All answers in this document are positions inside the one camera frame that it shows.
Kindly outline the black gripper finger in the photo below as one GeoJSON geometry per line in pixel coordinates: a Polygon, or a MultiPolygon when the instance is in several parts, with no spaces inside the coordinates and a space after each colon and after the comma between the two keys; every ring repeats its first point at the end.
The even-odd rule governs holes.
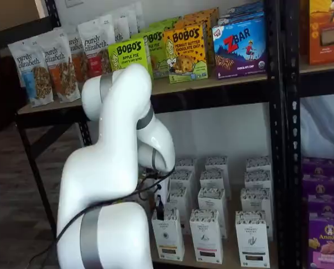
{"type": "Polygon", "coordinates": [[[156,217],[158,220],[164,220],[164,205],[161,199],[161,195],[156,196],[156,217]]]}

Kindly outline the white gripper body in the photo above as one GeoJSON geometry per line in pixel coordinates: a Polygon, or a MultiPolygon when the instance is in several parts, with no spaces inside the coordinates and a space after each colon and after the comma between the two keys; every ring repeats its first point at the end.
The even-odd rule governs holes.
{"type": "Polygon", "coordinates": [[[170,180],[169,177],[162,180],[156,187],[155,190],[155,206],[164,207],[168,201],[170,191],[170,180]]]}

